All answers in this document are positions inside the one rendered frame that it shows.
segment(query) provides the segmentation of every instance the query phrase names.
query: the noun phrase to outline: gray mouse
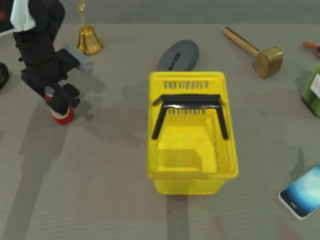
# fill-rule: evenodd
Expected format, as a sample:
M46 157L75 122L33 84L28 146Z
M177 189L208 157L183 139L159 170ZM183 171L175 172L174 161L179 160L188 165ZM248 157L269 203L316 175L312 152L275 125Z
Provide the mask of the gray mouse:
M197 64L199 48L191 40L181 40L171 46L160 58L157 72L185 72L191 71Z

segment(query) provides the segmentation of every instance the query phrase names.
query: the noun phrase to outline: yellow plastic bin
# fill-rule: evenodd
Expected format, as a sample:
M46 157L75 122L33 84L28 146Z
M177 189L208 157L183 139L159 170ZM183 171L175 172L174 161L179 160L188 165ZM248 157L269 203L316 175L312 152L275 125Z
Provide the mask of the yellow plastic bin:
M211 195L238 176L225 76L152 72L147 175L164 195Z

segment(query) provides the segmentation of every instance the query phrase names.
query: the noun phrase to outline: smartphone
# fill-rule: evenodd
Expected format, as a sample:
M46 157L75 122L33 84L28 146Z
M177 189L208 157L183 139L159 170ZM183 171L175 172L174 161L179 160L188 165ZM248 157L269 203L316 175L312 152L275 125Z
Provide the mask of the smartphone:
M320 164L278 193L280 202L297 220L320 207Z

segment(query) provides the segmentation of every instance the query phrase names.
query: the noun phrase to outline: green container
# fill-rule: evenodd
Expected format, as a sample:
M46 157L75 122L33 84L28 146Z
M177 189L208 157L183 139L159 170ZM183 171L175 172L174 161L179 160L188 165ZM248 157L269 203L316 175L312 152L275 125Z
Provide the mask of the green container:
M320 62L316 64L315 69L301 94L301 99L310 111L316 117L320 118Z

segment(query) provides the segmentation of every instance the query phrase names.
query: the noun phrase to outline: crate handle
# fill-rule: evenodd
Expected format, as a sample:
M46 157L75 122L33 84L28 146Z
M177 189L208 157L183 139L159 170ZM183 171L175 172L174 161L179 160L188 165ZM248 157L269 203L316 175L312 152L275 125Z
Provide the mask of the crate handle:
M152 139L159 137L168 109L215 109L222 136L229 138L227 125L223 112L223 103L219 94L163 94L152 104L157 106L162 102L158 118L152 133Z

